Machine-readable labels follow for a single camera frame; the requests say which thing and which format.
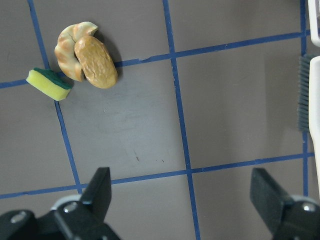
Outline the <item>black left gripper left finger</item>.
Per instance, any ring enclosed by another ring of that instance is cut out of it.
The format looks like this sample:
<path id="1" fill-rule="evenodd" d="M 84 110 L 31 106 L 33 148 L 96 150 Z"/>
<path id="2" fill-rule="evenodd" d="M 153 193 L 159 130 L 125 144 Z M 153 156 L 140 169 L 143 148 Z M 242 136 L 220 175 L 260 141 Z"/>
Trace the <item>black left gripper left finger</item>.
<path id="1" fill-rule="evenodd" d="M 112 229 L 104 223 L 112 198 L 108 167 L 96 170 L 78 200 L 62 203 L 54 212 L 55 222 L 67 240 L 110 240 Z"/>

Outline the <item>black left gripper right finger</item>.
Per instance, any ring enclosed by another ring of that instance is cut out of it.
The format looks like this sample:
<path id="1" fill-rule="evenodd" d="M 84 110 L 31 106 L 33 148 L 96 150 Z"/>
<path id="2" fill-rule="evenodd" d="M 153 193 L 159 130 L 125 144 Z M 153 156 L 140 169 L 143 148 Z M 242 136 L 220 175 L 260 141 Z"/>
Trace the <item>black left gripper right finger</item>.
<path id="1" fill-rule="evenodd" d="M 252 169 L 249 197 L 273 240 L 320 238 L 320 205 L 289 194 L 264 168 Z"/>

